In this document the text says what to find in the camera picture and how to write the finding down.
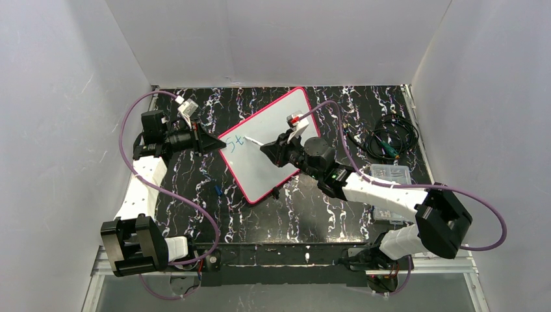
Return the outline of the white marker pen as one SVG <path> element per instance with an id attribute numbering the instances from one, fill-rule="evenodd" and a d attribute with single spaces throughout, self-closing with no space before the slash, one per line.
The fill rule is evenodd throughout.
<path id="1" fill-rule="evenodd" d="M 264 145 L 262 142 L 260 142 L 260 141 L 258 141 L 258 140 L 256 140 L 256 139 L 254 139 L 254 138 L 251 138 L 251 137 L 249 137 L 249 136 L 245 136 L 244 138 L 245 138 L 246 140 L 252 142 L 253 144 L 256 144 L 257 146 L 263 146 L 263 145 Z"/>

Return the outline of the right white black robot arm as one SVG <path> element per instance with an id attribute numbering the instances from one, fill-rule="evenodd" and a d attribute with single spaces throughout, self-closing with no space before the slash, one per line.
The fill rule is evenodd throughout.
<path id="1" fill-rule="evenodd" d="M 386 208 L 412 225 L 380 234 L 375 242 L 337 262 L 348 270 L 393 268 L 407 255 L 431 252 L 445 259 L 456 257 L 472 223 L 472 217 L 449 190 L 434 185 L 425 189 L 386 186 L 386 181 L 364 179 L 353 167 L 336 161 L 336 150 L 320 137 L 290 138 L 283 133 L 259 148 L 277 167 L 291 164 L 317 180 L 331 198 Z"/>

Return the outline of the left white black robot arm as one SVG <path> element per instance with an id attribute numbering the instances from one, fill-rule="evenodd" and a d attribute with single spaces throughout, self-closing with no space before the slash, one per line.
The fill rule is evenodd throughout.
<path id="1" fill-rule="evenodd" d="M 159 188 L 174 153 L 191 150 L 204 155 L 226 143 L 206 132 L 198 120 L 182 118 L 175 127 L 161 110 L 141 115 L 142 132 L 133 145 L 130 180 L 114 220 L 101 226 L 101 238 L 110 267 L 117 277 L 163 271 L 172 263 L 195 263 L 199 253 L 189 236 L 166 238 L 155 223 Z"/>

